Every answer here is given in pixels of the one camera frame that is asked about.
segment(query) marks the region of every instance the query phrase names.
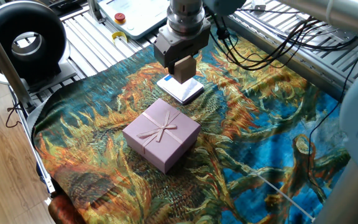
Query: black cable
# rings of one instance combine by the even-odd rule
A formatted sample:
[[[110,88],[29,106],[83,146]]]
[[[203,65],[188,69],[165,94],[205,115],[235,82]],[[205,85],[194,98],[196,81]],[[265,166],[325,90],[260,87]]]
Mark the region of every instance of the black cable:
[[[289,41],[289,39],[291,39],[292,37],[298,35],[296,37],[296,40],[299,40],[300,38],[300,34],[302,33],[303,30],[308,30],[311,28],[312,25],[317,24],[319,21],[317,21],[316,19],[313,19],[312,17],[310,17],[309,19],[305,20],[305,21],[300,21],[295,29],[293,29],[290,33],[290,35],[288,36],[288,38],[282,43],[280,44],[270,55],[268,55],[267,57],[265,57],[263,60],[257,61],[257,63],[253,64],[253,65],[242,65],[238,59],[234,56],[234,54],[231,52],[230,48],[228,47],[226,41],[224,40],[224,38],[219,38],[223,41],[223,44],[225,45],[225,48],[227,49],[228,53],[231,55],[232,58],[230,58],[230,61],[232,63],[235,63],[236,65],[238,65],[239,67],[245,69],[245,70],[259,70],[261,68],[264,68],[268,65],[270,65],[274,60],[276,60],[277,58],[281,57],[282,55],[285,55],[293,46],[294,44],[292,44],[289,48],[285,49],[285,47],[287,46],[287,43]],[[224,32],[222,32],[221,29],[218,25],[218,34],[222,34]]]
[[[242,11],[251,11],[251,9],[242,9]],[[280,30],[277,30],[277,28],[275,28],[274,26],[264,22],[263,20],[257,18],[260,22],[264,23],[265,26],[268,26],[269,29],[272,29],[272,31],[274,31],[278,36],[280,36],[283,39],[286,39],[288,36],[287,35],[283,35]],[[306,44],[306,43],[302,43],[302,42],[295,42],[296,44],[300,44],[302,47],[306,47],[308,49],[313,49],[313,50],[320,50],[320,51],[338,51],[338,50],[342,50],[343,48],[351,45],[353,42],[355,42],[357,40],[356,37],[352,38],[350,41],[343,43],[343,44],[337,44],[335,46],[317,46],[317,45],[310,45],[310,44]]]
[[[317,124],[317,126],[316,126],[313,130],[311,130],[310,135],[309,135],[308,173],[307,173],[307,174],[308,174],[308,179],[309,179],[309,182],[310,182],[310,183],[312,183],[314,186],[316,186],[316,187],[318,187],[318,188],[320,188],[320,189],[321,189],[321,187],[320,187],[317,183],[311,181],[311,179],[310,179],[310,157],[311,157],[311,147],[310,147],[310,146],[311,146],[311,135],[313,134],[313,132],[314,132],[318,127],[320,127],[320,125],[329,117],[329,115],[331,115],[331,114],[335,111],[335,109],[341,104],[342,99],[343,99],[343,96],[344,96],[344,94],[345,94],[345,90],[346,90],[346,83],[347,83],[347,81],[348,81],[350,75],[352,74],[353,69],[356,67],[356,64],[357,64],[357,63],[358,63],[358,58],[357,58],[357,60],[354,62],[351,71],[349,72],[349,74],[347,75],[347,77],[346,77],[346,79],[345,79],[345,83],[343,84],[343,88],[342,88],[341,97],[339,98],[338,103],[337,103],[337,104],[335,105],[335,107]]]
[[[22,124],[20,121],[16,121],[16,124],[13,125],[13,126],[8,126],[8,125],[7,125],[8,122],[9,122],[9,120],[10,120],[10,118],[11,118],[11,116],[12,116],[12,114],[13,114],[13,112],[14,112],[14,111],[17,112],[17,110],[21,110],[21,109],[22,109],[22,108],[21,108],[21,106],[20,106],[20,102],[19,102],[19,103],[16,103],[16,101],[15,101],[15,104],[13,105],[12,108],[8,108],[8,109],[7,109],[7,111],[10,112],[10,113],[9,113],[9,116],[7,117],[7,120],[6,120],[6,123],[5,123],[5,127],[7,127],[7,128],[14,128],[14,127],[16,127],[18,124]]]
[[[238,9],[237,11],[271,12],[271,13],[278,13],[278,14],[298,14],[298,13],[302,13],[302,12],[299,12],[299,11],[296,11],[296,12],[279,12],[279,11],[269,11],[269,10],[263,10],[263,9]]]

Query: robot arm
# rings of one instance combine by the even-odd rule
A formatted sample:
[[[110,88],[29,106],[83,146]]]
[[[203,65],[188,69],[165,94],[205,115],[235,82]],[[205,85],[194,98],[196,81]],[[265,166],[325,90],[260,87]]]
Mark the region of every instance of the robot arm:
[[[229,15],[245,0],[204,0],[221,15]],[[200,49],[208,45],[211,24],[205,18],[201,0],[171,0],[167,11],[167,25],[159,30],[154,43],[154,57],[178,82],[184,83],[196,74],[196,60]]]
[[[213,12],[227,16],[246,0],[203,0]],[[279,0],[338,28],[358,35],[358,1],[356,0]],[[207,46],[211,24],[205,19],[202,0],[171,0],[167,25],[159,30],[154,56],[178,82],[196,73],[193,58]]]

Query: cable bundle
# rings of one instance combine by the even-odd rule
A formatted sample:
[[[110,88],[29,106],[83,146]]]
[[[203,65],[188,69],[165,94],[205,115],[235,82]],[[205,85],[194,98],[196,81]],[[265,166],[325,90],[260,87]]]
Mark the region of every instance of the cable bundle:
[[[220,27],[218,20],[213,16],[213,19],[215,20],[215,23],[218,27],[218,31],[217,31],[217,35],[218,35],[218,39],[221,40],[227,50],[227,52],[225,52],[220,45],[218,44],[217,40],[215,39],[215,37],[213,36],[212,33],[210,33],[212,39],[215,41],[215,43],[218,45],[218,47],[220,48],[220,50],[227,55],[227,60],[231,63],[234,63],[236,65],[238,65],[239,67],[248,70],[248,71],[256,71],[259,69],[262,69],[268,65],[270,65],[272,62],[274,62],[276,59],[280,58],[281,56],[287,54],[290,49],[297,43],[297,42],[302,42],[303,39],[305,38],[305,35],[302,37],[302,34],[308,34],[309,32],[318,29],[319,27],[313,27],[315,24],[319,23],[320,21],[317,19],[314,19],[312,17],[309,17],[309,19],[305,20],[305,21],[300,21],[295,28],[289,33],[288,37],[284,40],[283,43],[281,43],[271,54],[269,54],[266,57],[260,57],[260,60],[251,60],[249,59],[250,56],[248,57],[244,57],[242,56],[236,49],[236,45],[233,44],[232,40],[230,39],[230,33],[227,31],[227,27],[226,24],[222,18],[222,23],[224,27]],[[237,57],[234,55],[233,51],[235,51],[235,53],[243,59],[243,61],[239,61],[237,59]],[[290,57],[290,59],[281,67],[284,67],[294,56],[294,54]],[[244,62],[250,62],[250,65],[244,65]]]

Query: ribbon bow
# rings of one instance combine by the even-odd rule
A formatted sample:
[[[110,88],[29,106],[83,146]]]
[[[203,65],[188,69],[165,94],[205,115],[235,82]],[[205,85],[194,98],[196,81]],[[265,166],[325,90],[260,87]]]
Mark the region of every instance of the ribbon bow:
[[[161,137],[162,137],[162,133],[164,132],[164,130],[166,129],[175,129],[177,128],[176,125],[172,124],[172,125],[168,125],[168,121],[169,121],[169,114],[170,112],[167,111],[167,113],[165,114],[165,121],[164,121],[164,125],[162,125],[161,127],[151,130],[151,131],[147,131],[146,133],[140,133],[137,135],[138,138],[147,138],[149,136],[152,136],[153,134],[157,133],[156,137],[157,139],[155,140],[156,142],[160,142],[161,141]]]
[[[147,138],[149,137],[149,139],[143,143],[142,148],[143,148],[143,153],[145,153],[145,146],[148,145],[151,141],[153,141],[153,139],[156,138],[155,141],[160,142],[161,138],[162,138],[162,134],[164,133],[164,131],[166,131],[167,134],[169,134],[174,140],[176,140],[177,142],[179,142],[180,144],[183,143],[182,140],[180,140],[179,138],[177,138],[174,134],[172,134],[170,131],[168,131],[167,129],[176,129],[177,126],[175,124],[171,124],[170,123],[170,112],[167,111],[167,113],[165,114],[165,120],[164,120],[164,124],[161,125],[158,122],[156,122],[156,120],[154,120],[151,116],[149,116],[147,113],[142,113],[143,116],[145,116],[148,120],[150,120],[151,122],[153,122],[153,124],[155,124],[157,127],[154,130],[151,131],[147,131],[145,133],[140,133],[138,135],[136,135],[136,137],[138,138]],[[171,121],[173,121],[178,115],[180,114],[180,112],[178,111],[177,113],[175,113],[172,118]]]

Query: black wheel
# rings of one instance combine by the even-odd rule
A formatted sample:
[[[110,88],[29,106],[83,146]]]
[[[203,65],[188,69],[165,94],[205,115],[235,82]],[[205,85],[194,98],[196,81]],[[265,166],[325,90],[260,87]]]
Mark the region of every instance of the black wheel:
[[[34,34],[35,40],[20,48],[16,39]],[[58,62],[66,46],[66,32],[56,14],[35,1],[13,1],[0,6],[0,43],[21,78],[29,82],[60,72]]]

